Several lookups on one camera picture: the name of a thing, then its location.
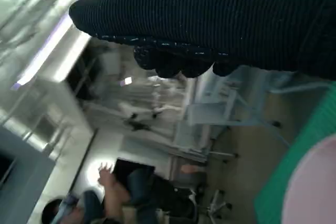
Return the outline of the headset person's hand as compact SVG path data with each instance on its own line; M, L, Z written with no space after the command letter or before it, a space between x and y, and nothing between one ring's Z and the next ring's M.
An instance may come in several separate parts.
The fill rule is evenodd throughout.
M114 173L111 171L111 166L109 166L107 163L100 164L98 168L98 173L98 183L104 191L113 190L117 192L122 189L122 186L115 178Z

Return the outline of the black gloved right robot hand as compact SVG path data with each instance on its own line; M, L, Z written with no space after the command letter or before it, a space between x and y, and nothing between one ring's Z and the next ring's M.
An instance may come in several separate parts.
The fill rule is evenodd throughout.
M335 0L78 0L73 24L162 78L240 66L335 79Z

